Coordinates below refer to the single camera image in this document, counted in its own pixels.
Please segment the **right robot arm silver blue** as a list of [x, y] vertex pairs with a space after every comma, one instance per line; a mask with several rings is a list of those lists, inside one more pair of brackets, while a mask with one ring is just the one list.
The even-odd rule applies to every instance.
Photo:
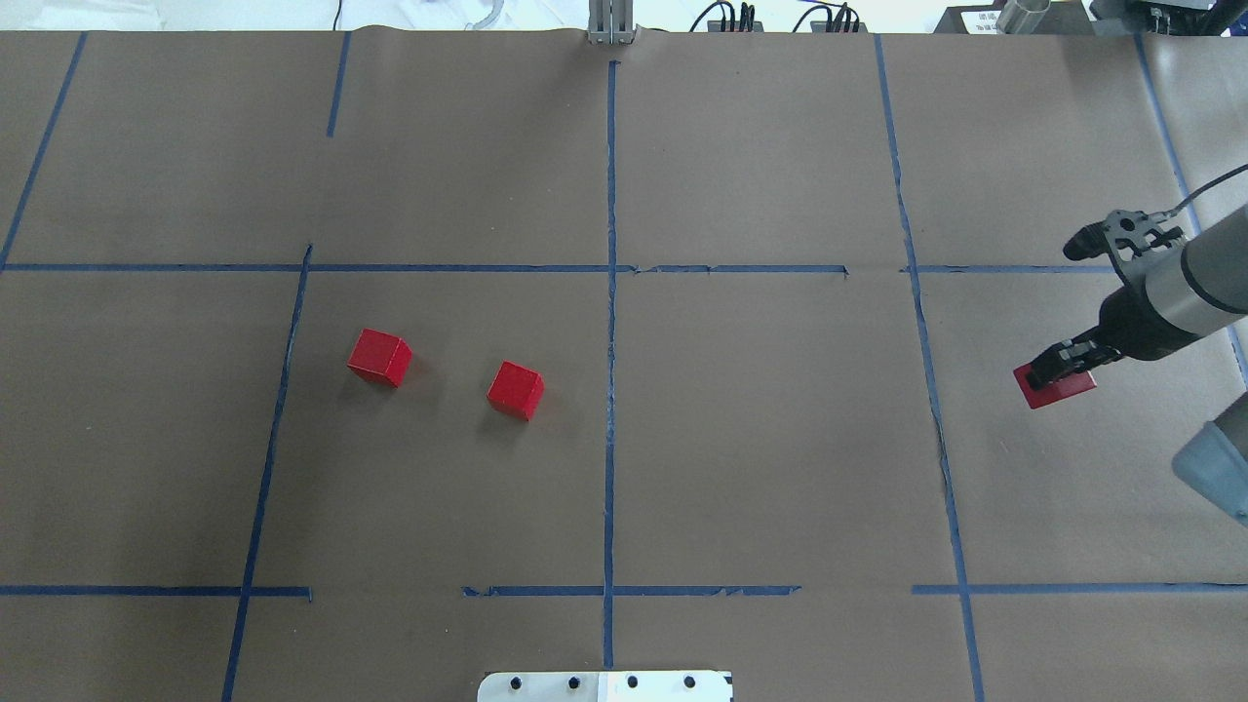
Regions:
[[1015, 368], [1030, 408], [1093, 388], [1094, 368], [1123, 358], [1151, 363], [1246, 319], [1244, 210], [1194, 239], [1169, 219], [1117, 210], [1067, 240], [1066, 259], [1108, 257], [1119, 289], [1099, 305], [1092, 329]]

